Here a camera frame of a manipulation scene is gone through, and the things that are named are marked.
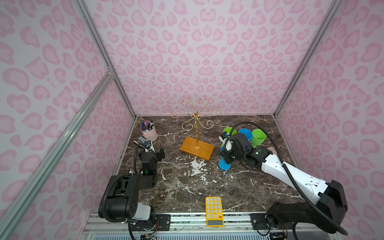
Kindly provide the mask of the blue wine glass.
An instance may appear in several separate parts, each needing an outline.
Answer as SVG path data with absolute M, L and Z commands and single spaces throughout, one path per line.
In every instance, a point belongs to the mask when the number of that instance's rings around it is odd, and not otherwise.
M 231 165 L 230 165 L 230 164 L 227 164 L 226 161 L 225 161 L 224 159 L 221 159 L 221 160 L 219 161 L 219 168 L 220 168 L 221 170 L 223 170 L 223 171 L 227 171 L 227 170 L 230 169 L 230 167 L 231 167 Z
M 247 138 L 247 140 L 250 142 L 252 137 L 253 137 L 253 133 L 252 131 L 250 131 L 249 129 L 240 129 L 239 130 L 239 133 L 245 135 L 245 137 Z

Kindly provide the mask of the green wine glass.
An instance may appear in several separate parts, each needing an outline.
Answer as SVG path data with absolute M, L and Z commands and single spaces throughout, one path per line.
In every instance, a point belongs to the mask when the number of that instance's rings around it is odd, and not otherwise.
M 223 130 L 223 132 L 228 132 L 230 134 L 230 136 L 233 136 L 237 133 L 236 130 L 234 130 L 232 127 L 227 127 Z
M 251 143 L 254 147 L 257 147 L 260 146 L 266 138 L 267 135 L 261 129 L 255 129 L 252 131 Z

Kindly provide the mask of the gold wire glass rack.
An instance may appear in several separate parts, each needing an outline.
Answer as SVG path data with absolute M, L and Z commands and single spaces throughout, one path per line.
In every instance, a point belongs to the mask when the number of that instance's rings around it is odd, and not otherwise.
M 201 121 L 200 121 L 200 119 L 208 117 L 206 115 L 203 115 L 202 113 L 206 109 L 206 107 L 209 105 L 209 100 L 205 99 L 205 98 L 200 98 L 198 100 L 198 102 L 200 104 L 204 104 L 205 103 L 205 106 L 200 111 L 196 110 L 194 102 L 191 99 L 183 99 L 182 102 L 181 102 L 182 106 L 186 107 L 187 105 L 191 105 L 192 109 L 193 109 L 193 112 L 192 113 L 187 113 L 187 112 L 182 111 L 182 110 L 174 110 L 171 113 L 171 117 L 174 118 L 174 119 L 179 118 L 181 114 L 184 114 L 186 116 L 190 116 L 191 117 L 188 121 L 185 121 L 184 123 L 182 123 L 182 129 L 184 131 L 191 131 L 191 130 L 193 130 L 193 132 L 195 134 L 195 139 L 197 141 L 200 140 L 200 135 L 201 135 L 200 131 L 198 130 L 199 126 L 201 126 L 202 128 L 204 128 L 206 130 L 211 129 L 214 126 L 214 123 L 211 120 L 207 120 L 205 125 L 202 124 Z

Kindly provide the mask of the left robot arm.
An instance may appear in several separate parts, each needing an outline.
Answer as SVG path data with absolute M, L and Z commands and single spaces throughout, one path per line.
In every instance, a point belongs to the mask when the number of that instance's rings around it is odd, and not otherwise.
M 156 224 L 155 209 L 139 202 L 139 191 L 152 189 L 158 180 L 158 162 L 165 158 L 164 149 L 139 154 L 142 173 L 111 176 L 99 205 L 98 214 L 111 223 Z

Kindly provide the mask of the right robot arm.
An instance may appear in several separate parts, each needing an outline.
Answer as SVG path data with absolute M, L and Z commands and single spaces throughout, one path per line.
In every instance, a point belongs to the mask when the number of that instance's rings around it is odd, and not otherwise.
M 276 229 L 286 223 L 309 223 L 329 234 L 348 234 L 341 227 L 348 204 L 339 182 L 326 182 L 282 162 L 272 151 L 262 146 L 253 147 L 244 134 L 229 136 L 224 132 L 219 139 L 223 144 L 221 156 L 226 164 L 238 161 L 248 169 L 269 174 L 297 190 L 304 199 L 296 204 L 275 202 L 265 216 L 269 227 Z

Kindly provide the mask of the orange wooden rack base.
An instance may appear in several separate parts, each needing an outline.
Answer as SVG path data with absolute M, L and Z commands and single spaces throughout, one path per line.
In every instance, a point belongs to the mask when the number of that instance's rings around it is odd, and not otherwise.
M 180 147 L 180 151 L 209 161 L 215 146 L 209 143 L 205 143 L 195 138 L 186 137 L 183 144 Z

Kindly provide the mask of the cream and blue stapler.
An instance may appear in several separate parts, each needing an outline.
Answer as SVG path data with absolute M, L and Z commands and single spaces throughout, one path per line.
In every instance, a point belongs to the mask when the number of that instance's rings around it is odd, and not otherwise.
M 135 140 L 134 141 L 134 143 L 137 145 L 137 144 L 139 144 L 139 145 L 144 145 L 144 146 L 146 146 L 147 144 L 146 144 L 146 139 L 144 138 L 144 137 L 139 137 L 137 140 Z

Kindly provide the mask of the pink metal pen bucket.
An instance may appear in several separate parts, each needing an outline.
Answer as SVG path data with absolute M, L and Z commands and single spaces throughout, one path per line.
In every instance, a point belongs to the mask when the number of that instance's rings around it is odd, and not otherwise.
M 153 123 L 153 121 L 145 120 L 141 122 L 140 130 L 146 140 L 155 141 L 158 138 L 158 133 L 156 131 L 155 124 Z

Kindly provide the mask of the pink case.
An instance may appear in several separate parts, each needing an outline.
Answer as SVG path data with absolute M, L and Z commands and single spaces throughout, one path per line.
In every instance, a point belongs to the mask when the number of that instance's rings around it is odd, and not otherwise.
M 274 155 L 277 155 L 277 151 L 276 151 L 275 148 L 273 148 L 273 147 L 268 147 L 267 149 L 268 149 L 269 151 L 271 151 Z

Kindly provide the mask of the yellow calculator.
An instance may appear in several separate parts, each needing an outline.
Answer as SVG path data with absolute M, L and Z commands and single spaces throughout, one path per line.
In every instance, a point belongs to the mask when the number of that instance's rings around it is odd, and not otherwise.
M 206 197 L 206 225 L 207 227 L 224 227 L 224 213 L 221 197 Z

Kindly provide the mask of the aluminium front rail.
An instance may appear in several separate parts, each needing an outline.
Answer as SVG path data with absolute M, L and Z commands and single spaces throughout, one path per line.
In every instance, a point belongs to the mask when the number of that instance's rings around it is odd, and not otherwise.
M 342 240 L 313 224 L 290 223 L 269 227 L 264 212 L 225 212 L 214 220 L 205 212 L 157 214 L 157 224 L 111 223 L 91 214 L 82 240 Z

